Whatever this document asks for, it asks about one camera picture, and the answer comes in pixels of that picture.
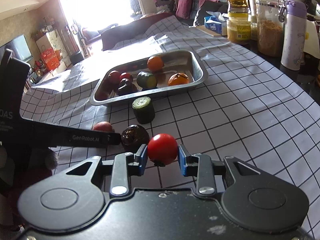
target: black robotic device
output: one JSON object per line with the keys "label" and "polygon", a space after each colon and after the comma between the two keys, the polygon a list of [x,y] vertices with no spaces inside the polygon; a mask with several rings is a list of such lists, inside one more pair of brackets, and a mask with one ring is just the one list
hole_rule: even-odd
{"label": "black robotic device", "polygon": [[[18,137],[25,136],[25,131],[50,132],[52,139],[42,142],[44,148],[103,147],[120,142],[117,134],[22,119],[16,97],[21,100],[27,68],[27,64],[11,58],[9,51],[0,65],[0,87],[6,83],[6,91],[8,86],[14,91],[11,95],[0,94],[0,109],[7,112],[5,117],[0,116],[0,141],[8,155],[21,156],[31,150],[31,137]],[[70,134],[100,139],[84,140],[79,145]],[[132,191],[129,176],[142,176],[147,160],[147,147],[142,145],[137,153],[122,153],[114,160],[102,161],[94,156],[29,187],[18,201],[19,212],[29,224],[19,239],[309,239],[300,228],[309,201],[294,185],[235,157],[212,161],[205,154],[190,155],[180,145],[180,170],[183,176],[197,177],[195,191]],[[102,192],[106,175],[111,175],[110,191]],[[215,175],[223,178],[223,193],[217,193]]]}

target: thermos bottle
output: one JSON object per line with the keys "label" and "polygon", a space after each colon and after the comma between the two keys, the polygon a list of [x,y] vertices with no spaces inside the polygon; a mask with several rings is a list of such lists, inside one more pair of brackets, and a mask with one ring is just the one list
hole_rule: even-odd
{"label": "thermos bottle", "polygon": [[281,64],[288,69],[299,70],[306,35],[307,9],[303,2],[287,0],[286,12]]}

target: tv screen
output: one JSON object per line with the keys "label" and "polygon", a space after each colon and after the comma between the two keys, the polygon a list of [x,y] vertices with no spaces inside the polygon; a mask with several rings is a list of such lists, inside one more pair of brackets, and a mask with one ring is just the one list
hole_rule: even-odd
{"label": "tv screen", "polygon": [[12,41],[9,41],[7,44],[1,46],[0,59],[3,57],[5,49],[11,49],[13,51],[12,56],[24,62],[27,62],[32,59],[32,55],[24,35],[20,35]]}

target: metal clasp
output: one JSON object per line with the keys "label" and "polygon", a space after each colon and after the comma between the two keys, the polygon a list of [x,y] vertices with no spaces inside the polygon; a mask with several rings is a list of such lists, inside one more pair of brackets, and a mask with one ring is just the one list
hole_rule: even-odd
{"label": "metal clasp", "polygon": [[278,20],[279,22],[283,23],[285,20],[285,16],[284,16],[285,0],[278,0],[278,7],[279,7]]}

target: pink pillow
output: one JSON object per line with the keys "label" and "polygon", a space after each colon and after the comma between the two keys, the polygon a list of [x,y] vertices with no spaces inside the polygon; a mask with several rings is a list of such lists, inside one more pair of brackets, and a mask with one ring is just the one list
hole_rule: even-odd
{"label": "pink pillow", "polygon": [[192,0],[179,0],[176,16],[183,19],[189,19],[191,6]]}
{"label": "pink pillow", "polygon": [[[203,5],[206,0],[199,0],[199,8]],[[219,2],[219,0],[209,0],[211,2]]]}

